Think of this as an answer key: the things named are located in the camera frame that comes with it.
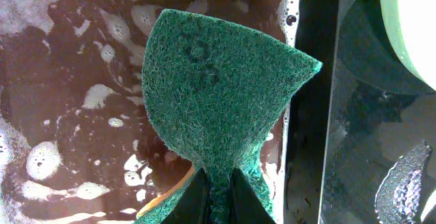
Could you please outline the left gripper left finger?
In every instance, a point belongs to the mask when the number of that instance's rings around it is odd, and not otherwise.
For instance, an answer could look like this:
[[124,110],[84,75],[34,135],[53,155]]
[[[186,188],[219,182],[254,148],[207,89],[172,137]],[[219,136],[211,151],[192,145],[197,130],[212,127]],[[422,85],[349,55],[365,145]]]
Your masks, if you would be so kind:
[[200,169],[174,210],[161,222],[161,224],[209,224],[210,184],[203,169]]

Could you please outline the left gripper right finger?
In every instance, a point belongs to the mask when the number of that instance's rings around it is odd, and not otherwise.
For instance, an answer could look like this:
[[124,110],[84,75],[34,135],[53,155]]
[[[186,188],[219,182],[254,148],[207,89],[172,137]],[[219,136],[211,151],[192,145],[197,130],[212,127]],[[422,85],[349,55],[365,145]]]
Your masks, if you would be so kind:
[[237,168],[230,179],[230,224],[275,224]]

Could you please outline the green yellow sponge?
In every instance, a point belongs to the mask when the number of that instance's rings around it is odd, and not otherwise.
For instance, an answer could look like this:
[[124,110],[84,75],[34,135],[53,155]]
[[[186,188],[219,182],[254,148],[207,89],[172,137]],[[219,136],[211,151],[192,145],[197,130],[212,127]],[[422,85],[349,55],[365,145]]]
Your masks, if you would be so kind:
[[165,9],[142,66],[146,113],[165,145],[211,181],[211,219],[227,223],[230,174],[240,169],[272,210],[260,153],[292,96],[322,64],[233,22]]

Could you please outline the light blue plate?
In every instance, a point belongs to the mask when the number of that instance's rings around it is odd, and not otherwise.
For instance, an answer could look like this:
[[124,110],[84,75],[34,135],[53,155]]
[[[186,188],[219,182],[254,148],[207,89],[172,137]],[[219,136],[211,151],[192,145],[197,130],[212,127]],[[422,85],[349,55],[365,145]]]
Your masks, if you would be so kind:
[[386,34],[405,68],[435,89],[435,0],[380,0]]

